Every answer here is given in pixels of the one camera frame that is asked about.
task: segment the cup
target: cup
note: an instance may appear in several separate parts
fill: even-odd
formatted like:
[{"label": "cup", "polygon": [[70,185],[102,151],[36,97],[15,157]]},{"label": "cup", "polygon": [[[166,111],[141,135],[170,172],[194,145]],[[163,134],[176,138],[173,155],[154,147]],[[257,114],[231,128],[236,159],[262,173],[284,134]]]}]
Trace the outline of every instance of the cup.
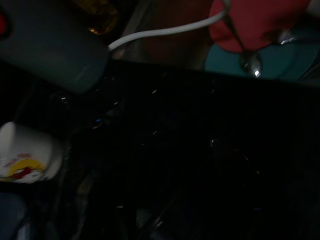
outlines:
[{"label": "cup", "polygon": [[62,160],[62,146],[48,134],[14,122],[0,128],[0,181],[31,184],[52,179]]}]

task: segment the red light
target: red light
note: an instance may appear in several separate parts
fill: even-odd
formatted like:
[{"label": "red light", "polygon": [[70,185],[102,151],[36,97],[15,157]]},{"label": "red light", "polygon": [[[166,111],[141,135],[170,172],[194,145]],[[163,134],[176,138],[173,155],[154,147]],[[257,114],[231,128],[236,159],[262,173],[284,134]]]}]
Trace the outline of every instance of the red light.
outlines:
[{"label": "red light", "polygon": [[4,34],[7,30],[6,18],[0,13],[0,35]]}]

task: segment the gray plastic container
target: gray plastic container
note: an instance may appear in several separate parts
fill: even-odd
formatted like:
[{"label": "gray plastic container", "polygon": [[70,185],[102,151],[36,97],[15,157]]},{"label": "gray plastic container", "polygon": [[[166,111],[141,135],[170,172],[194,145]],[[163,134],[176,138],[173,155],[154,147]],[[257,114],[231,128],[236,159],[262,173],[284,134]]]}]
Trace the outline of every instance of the gray plastic container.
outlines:
[{"label": "gray plastic container", "polygon": [[109,51],[62,2],[1,0],[12,31],[0,39],[0,60],[80,94],[101,78]]}]

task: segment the metal spoon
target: metal spoon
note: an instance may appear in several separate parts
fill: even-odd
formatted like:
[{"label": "metal spoon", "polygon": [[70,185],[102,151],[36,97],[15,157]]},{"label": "metal spoon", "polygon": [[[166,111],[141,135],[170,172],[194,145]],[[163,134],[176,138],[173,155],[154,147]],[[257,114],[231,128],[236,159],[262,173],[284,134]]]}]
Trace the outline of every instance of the metal spoon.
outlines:
[{"label": "metal spoon", "polygon": [[224,23],[230,29],[230,31],[232,32],[232,34],[234,35],[235,39],[237,40],[237,42],[239,43],[242,49],[242,53],[239,58],[239,64],[241,69],[245,73],[255,78],[259,78],[262,70],[262,60],[259,53],[256,51],[250,51],[245,47],[245,45],[243,44],[243,42],[241,41],[238,35],[238,32],[235,28],[234,22],[230,17],[230,15],[227,14],[224,17]]},{"label": "metal spoon", "polygon": [[285,44],[320,44],[319,38],[302,38],[299,39],[290,30],[276,32],[271,38],[272,42],[277,45]]}]

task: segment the red object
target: red object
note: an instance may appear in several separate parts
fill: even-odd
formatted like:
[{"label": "red object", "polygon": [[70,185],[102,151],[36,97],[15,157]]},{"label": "red object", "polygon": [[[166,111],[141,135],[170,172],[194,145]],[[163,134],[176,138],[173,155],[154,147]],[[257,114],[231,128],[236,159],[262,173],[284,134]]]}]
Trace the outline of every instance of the red object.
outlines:
[{"label": "red object", "polygon": [[7,31],[7,21],[5,16],[3,16],[0,12],[0,36]]},{"label": "red object", "polygon": [[[306,11],[309,2],[310,0],[232,0],[229,14],[244,46],[255,51],[271,43],[267,34],[291,29]],[[210,16],[223,8],[221,0],[214,0]],[[222,49],[242,52],[223,20],[211,25],[209,32]]]},{"label": "red object", "polygon": [[13,174],[11,176],[11,178],[16,179],[16,180],[22,179],[22,178],[24,178],[24,176],[30,174],[31,172],[32,172],[32,169],[27,166],[23,169],[20,169],[18,173]]}]

